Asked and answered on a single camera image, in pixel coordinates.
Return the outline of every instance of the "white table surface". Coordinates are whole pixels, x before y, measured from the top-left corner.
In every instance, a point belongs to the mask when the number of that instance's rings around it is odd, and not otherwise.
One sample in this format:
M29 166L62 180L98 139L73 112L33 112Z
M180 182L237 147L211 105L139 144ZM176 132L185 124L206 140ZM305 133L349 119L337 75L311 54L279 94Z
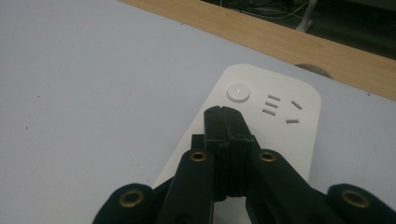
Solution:
M0 2L0 223L91 223L152 184L223 70L249 63L322 97L310 184L396 208L396 103L113 0Z

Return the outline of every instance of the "screw hole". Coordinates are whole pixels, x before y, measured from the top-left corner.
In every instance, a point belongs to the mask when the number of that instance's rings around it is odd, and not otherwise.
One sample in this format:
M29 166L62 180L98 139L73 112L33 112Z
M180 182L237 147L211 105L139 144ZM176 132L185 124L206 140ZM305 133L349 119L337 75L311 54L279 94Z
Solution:
M276 161L276 155L271 152L261 152L259 158L262 161Z
M206 159L207 159L206 154L201 151L193 152L190 154L190 160L192 161L205 161Z
M364 195L355 190L344 189L341 192L341 196L343 197L344 201L355 207L366 208L370 206L370 201L364 197Z
M122 207L135 207L143 202L145 195L139 189L130 189L123 193L119 203Z

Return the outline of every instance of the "wooden board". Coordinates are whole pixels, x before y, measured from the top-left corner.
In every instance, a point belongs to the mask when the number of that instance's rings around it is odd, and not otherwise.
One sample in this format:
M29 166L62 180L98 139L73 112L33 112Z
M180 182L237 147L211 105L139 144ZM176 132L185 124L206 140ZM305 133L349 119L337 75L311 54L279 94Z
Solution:
M287 63L307 63L335 80L396 101L396 61L297 32L199 0L121 0L255 49Z

